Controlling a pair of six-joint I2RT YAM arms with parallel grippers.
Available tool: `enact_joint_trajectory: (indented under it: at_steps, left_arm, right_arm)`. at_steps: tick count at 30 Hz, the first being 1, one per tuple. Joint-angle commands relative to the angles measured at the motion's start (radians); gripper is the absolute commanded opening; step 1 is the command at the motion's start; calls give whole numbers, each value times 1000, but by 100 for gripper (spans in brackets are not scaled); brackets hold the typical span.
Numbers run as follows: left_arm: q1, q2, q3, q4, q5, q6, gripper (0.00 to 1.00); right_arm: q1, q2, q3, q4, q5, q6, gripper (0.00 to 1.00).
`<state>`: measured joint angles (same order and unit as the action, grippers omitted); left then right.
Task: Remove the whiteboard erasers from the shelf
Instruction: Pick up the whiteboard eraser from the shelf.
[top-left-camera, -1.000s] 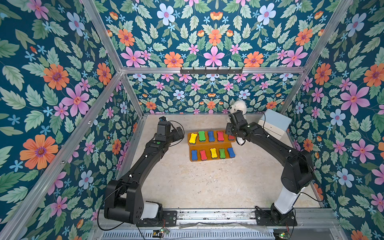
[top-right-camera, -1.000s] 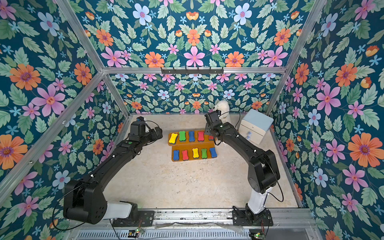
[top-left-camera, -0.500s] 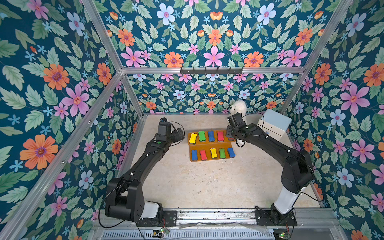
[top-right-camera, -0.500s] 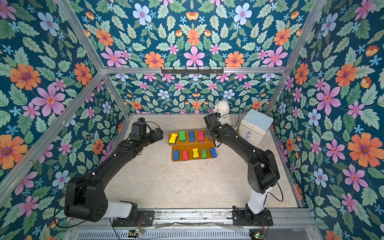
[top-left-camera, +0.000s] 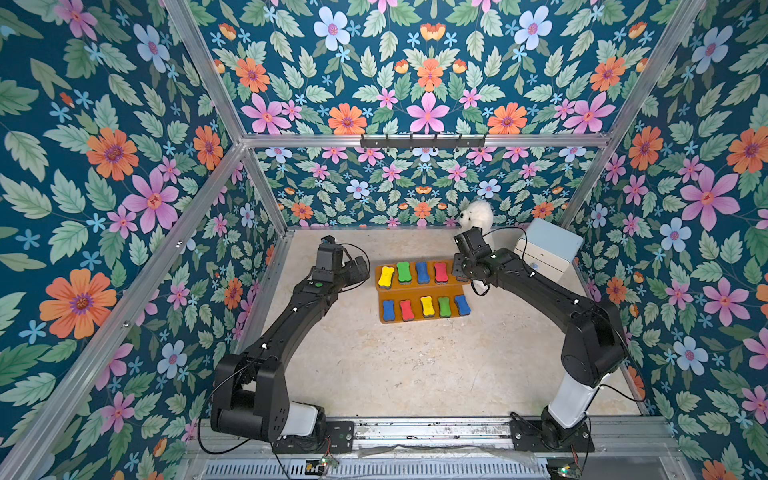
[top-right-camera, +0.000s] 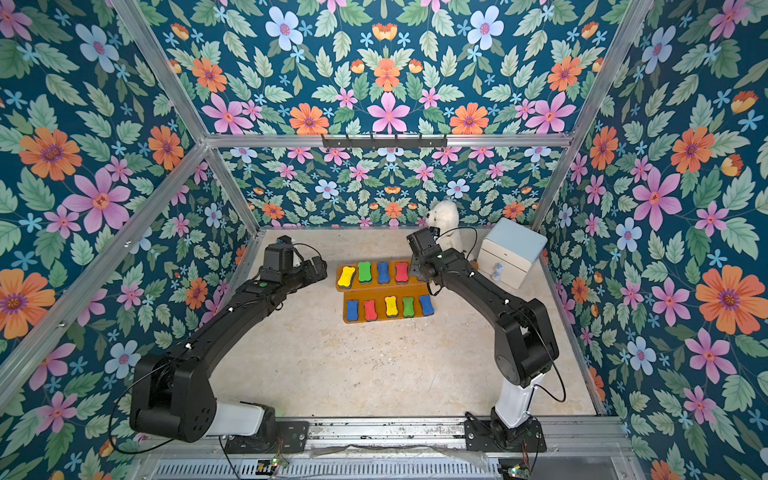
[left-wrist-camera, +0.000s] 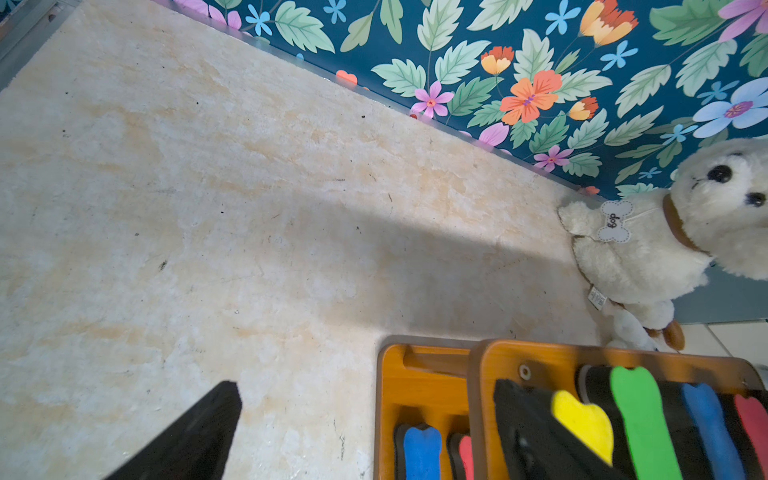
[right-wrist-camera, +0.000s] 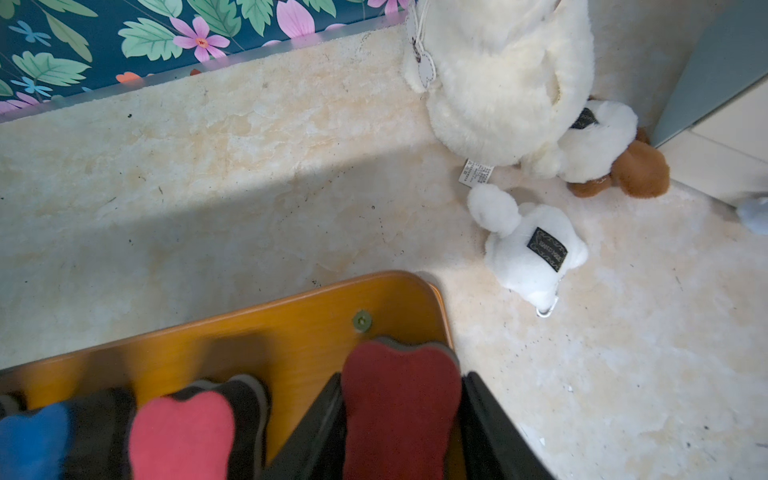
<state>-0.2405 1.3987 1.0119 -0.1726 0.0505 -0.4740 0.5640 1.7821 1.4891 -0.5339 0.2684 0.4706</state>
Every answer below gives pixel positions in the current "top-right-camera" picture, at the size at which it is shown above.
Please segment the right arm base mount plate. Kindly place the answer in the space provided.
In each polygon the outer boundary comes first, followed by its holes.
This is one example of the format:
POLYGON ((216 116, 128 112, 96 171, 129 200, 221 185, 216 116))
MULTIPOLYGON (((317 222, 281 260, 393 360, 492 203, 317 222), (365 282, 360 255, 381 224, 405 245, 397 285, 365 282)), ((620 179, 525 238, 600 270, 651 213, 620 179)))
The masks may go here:
POLYGON ((517 427, 508 427, 495 412, 487 419, 466 412, 463 427, 469 451, 543 453, 547 450, 543 428, 536 417, 529 417, 517 427))

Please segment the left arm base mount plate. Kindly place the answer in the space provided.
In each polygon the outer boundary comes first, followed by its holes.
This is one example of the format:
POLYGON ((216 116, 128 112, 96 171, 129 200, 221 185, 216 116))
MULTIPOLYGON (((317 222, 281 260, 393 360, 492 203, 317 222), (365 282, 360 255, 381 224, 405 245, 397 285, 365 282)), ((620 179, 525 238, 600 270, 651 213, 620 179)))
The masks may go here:
POLYGON ((295 454, 305 450, 309 436, 306 421, 270 420, 252 436, 233 436, 225 443, 227 454, 295 454))

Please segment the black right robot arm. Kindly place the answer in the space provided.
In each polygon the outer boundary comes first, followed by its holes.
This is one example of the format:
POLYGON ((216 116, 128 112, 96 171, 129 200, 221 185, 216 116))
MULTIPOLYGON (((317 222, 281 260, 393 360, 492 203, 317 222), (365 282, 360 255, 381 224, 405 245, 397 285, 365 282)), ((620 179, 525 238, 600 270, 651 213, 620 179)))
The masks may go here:
POLYGON ((415 247, 412 260, 426 281, 460 296, 493 327, 494 359, 504 383, 492 418, 507 430, 521 427, 531 416, 534 389, 559 356, 546 307, 503 290, 454 249, 415 247))

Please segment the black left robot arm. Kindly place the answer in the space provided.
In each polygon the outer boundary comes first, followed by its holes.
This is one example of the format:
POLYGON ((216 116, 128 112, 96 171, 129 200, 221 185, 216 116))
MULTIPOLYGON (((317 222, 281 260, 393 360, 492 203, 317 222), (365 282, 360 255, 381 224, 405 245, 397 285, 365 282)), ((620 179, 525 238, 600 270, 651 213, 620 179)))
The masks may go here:
POLYGON ((217 399, 210 377, 240 339, 290 294, 326 278, 327 263, 319 256, 282 270, 263 267, 188 339, 161 355, 144 356, 136 365, 130 427, 187 443, 205 436, 255 434, 263 409, 217 399))

